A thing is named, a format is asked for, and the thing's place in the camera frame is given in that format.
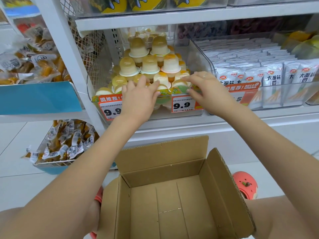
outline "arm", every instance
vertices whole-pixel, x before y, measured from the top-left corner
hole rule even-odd
[[[189,93],[234,128],[319,236],[319,161],[238,104],[212,74],[199,72],[184,80],[201,88],[202,96],[193,90]]]
[[[6,225],[1,238],[70,238],[84,218],[115,157],[149,119],[158,83],[123,87],[122,113],[94,145],[34,197]]]

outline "left hand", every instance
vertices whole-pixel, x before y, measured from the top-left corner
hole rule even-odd
[[[157,91],[160,82],[154,82],[146,87],[146,77],[142,76],[135,86],[133,81],[122,87],[122,112],[121,116],[126,116],[130,120],[137,121],[140,127],[146,122],[153,110],[157,97],[160,92]]]

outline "orange shoe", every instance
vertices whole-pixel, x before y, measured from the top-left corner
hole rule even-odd
[[[103,187],[101,186],[94,200],[97,200],[100,204],[102,204],[102,196],[103,196]],[[92,237],[92,239],[96,239],[97,237],[97,235],[94,232],[91,232],[90,236]]]
[[[233,174],[234,181],[247,199],[256,199],[258,185],[256,180],[249,174],[243,171],[239,171]]]

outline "cardboard box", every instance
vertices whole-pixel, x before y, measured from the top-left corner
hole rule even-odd
[[[103,192],[97,239],[217,239],[255,225],[208,136],[122,150]]]

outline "floor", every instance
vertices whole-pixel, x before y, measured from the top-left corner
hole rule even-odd
[[[0,211],[26,205],[56,177],[21,158],[29,145],[38,147],[51,124],[51,121],[0,124]],[[232,173],[241,170],[250,173],[258,183],[258,198],[283,195],[260,162],[230,165],[229,169]],[[118,172],[109,172],[103,185],[117,176]]]

